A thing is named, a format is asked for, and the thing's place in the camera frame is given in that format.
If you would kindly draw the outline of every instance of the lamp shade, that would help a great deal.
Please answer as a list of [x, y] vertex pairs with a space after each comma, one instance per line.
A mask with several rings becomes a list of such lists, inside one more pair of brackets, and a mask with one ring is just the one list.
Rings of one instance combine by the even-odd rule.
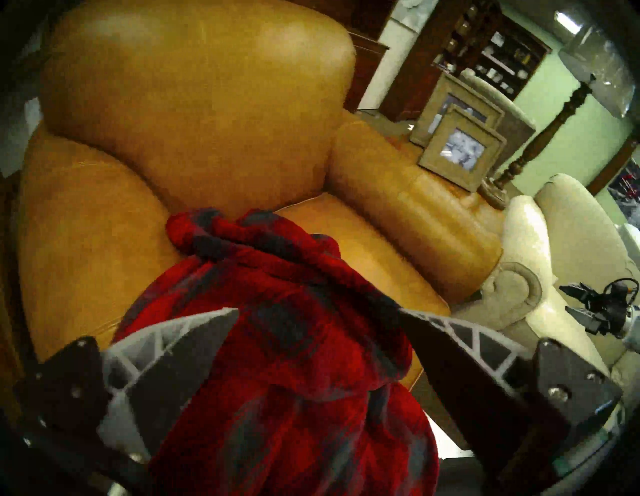
[[595, 99], [611, 115], [623, 118], [636, 89], [633, 77], [615, 46], [595, 26], [584, 26], [559, 53], [573, 76], [590, 84]]

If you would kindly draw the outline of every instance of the wooden cabinet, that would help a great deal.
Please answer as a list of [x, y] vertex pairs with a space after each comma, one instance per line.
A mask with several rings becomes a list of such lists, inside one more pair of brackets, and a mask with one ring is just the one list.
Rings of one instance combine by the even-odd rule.
[[355, 112], [388, 47], [382, 34], [396, 0], [289, 0], [323, 13], [348, 29], [356, 49], [356, 65], [344, 108]]
[[502, 20], [495, 0], [440, 0], [394, 79], [380, 112], [392, 121], [416, 119], [440, 74], [475, 64]]
[[356, 65], [344, 108], [355, 112], [388, 47], [358, 33], [350, 31], [349, 34], [356, 49]]
[[478, 77], [514, 100], [551, 48], [504, 16], [494, 34], [481, 56], [469, 66]]

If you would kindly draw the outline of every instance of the screw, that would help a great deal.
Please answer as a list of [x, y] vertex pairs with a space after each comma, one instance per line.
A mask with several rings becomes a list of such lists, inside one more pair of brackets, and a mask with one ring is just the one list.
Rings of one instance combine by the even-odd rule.
[[604, 381], [602, 380], [602, 376], [597, 372], [589, 372], [587, 374], [587, 380], [596, 381], [599, 384], [602, 384]]
[[562, 403], [566, 403], [567, 400], [569, 400], [569, 393], [561, 387], [550, 387], [549, 396], [561, 401]]

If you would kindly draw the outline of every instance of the leather armchair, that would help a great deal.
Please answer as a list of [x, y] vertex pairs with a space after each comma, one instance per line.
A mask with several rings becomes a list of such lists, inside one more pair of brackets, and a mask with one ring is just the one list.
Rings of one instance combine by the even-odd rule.
[[[80, 335], [109, 344], [180, 260], [164, 224], [184, 209], [282, 209], [336, 238], [401, 305], [442, 315], [500, 258], [499, 238], [454, 195], [342, 110], [353, 45], [315, 11], [92, 0], [58, 21], [46, 49], [18, 242], [41, 360]], [[420, 370], [415, 360], [407, 387]]]

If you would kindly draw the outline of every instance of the wooden picture frame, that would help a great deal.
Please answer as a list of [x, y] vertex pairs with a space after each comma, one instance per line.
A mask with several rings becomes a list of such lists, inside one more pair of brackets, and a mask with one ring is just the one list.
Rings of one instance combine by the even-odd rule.
[[465, 107], [467, 111], [471, 110], [470, 113], [489, 129], [498, 127], [504, 117], [504, 110], [500, 107], [459, 79], [443, 72], [431, 98], [415, 123], [410, 141], [426, 148], [441, 119], [452, 105]]
[[452, 105], [418, 164], [474, 193], [507, 140]]

